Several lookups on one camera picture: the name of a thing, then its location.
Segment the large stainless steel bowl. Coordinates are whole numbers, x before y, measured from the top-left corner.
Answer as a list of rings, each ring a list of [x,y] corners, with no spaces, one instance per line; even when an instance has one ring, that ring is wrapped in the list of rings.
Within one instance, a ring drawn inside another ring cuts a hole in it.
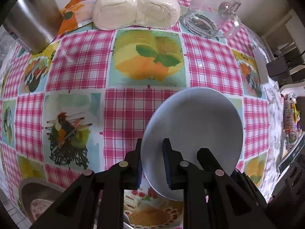
[[[47,201],[55,201],[63,192],[62,188],[56,184],[47,182],[40,178],[26,178],[20,182],[19,199],[21,202],[22,211],[29,218],[31,223],[35,222],[31,214],[31,203],[36,199]]]

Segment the light blue ceramic bowl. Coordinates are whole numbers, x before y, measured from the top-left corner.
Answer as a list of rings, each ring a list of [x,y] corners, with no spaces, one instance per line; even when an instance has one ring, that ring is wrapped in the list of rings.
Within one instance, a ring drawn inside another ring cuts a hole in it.
[[[197,151],[209,148],[227,175],[231,175],[243,147],[243,110],[240,98],[204,87],[178,91],[164,101],[146,126],[141,162],[150,186],[161,196],[183,200],[183,191],[171,191],[162,154],[162,141],[170,140],[184,160],[200,166]]]

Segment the pink floral plate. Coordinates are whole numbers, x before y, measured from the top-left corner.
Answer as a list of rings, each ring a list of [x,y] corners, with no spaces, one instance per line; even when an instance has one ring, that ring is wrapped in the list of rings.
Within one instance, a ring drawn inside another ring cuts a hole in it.
[[[36,221],[51,205],[53,201],[37,198],[30,204],[30,212]]]

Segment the colourful candy roll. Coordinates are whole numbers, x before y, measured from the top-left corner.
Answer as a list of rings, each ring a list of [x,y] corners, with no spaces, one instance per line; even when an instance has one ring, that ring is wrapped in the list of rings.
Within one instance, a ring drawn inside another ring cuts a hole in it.
[[[297,109],[293,98],[284,101],[283,126],[285,131],[295,130],[297,125]]]

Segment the pink checkered fruit tablecloth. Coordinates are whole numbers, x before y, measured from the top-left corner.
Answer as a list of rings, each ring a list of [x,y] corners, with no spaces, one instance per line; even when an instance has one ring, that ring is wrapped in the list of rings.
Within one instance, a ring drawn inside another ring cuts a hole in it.
[[[106,170],[132,150],[153,112],[180,88],[203,86],[240,98],[243,146],[237,168],[260,185],[268,148],[266,95],[246,26],[231,39],[169,30],[88,24],[37,55],[6,34],[1,57],[1,189],[22,211],[20,182],[68,187],[85,168]]]

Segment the grey floral white cloth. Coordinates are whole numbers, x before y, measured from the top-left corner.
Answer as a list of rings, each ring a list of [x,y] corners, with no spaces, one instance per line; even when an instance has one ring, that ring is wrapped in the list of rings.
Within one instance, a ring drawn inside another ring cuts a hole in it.
[[[255,49],[260,47],[267,55],[268,62],[270,62],[270,57],[268,56],[265,46],[257,40],[252,39],[251,41],[253,44],[252,48]],[[283,100],[281,97],[278,82],[273,81],[270,77],[269,84],[267,86],[262,85],[262,90],[265,92],[268,102],[267,110],[269,118],[269,148],[260,191],[264,198],[269,200],[280,176],[278,164],[281,158],[280,155],[282,153]]]

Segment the black power adapter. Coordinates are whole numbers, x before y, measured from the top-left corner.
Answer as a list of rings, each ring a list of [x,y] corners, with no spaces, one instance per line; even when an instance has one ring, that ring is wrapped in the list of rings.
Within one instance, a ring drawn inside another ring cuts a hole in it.
[[[267,65],[267,71],[268,71],[268,75],[270,77],[277,77],[280,76],[282,74],[289,74],[289,69],[286,63],[285,58],[279,57],[276,58],[275,60],[269,62]]]

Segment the white power strip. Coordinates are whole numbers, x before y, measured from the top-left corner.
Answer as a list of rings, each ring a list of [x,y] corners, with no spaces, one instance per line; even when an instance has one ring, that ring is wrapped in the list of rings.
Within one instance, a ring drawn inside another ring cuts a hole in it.
[[[267,71],[267,55],[260,47],[253,49],[252,52],[256,62],[256,66],[258,68],[258,74],[261,84],[263,86],[267,86],[269,84],[269,75]]]

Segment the clear glass mug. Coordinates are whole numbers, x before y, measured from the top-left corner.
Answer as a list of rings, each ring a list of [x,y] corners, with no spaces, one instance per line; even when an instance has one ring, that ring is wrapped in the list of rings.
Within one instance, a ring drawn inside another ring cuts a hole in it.
[[[240,0],[192,0],[182,17],[184,27],[205,38],[232,38],[241,28]]]

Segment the orange snack packet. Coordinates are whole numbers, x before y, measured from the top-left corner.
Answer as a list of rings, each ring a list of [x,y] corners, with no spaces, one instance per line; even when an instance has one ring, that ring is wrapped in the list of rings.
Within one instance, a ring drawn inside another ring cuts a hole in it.
[[[76,30],[92,22],[92,9],[98,0],[70,0],[61,10],[63,21],[57,35]]]

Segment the stainless steel thermos jug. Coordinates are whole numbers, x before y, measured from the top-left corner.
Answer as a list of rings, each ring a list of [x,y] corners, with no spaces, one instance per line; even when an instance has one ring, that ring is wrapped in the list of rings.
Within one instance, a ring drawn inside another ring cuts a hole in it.
[[[62,21],[55,0],[1,0],[1,25],[33,54],[56,38]]]

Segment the packaged white steamed buns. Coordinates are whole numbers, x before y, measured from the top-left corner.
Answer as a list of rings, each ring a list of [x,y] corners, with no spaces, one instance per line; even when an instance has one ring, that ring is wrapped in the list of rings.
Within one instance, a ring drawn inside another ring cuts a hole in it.
[[[170,28],[180,17],[178,0],[97,0],[94,25],[105,31],[127,26]]]

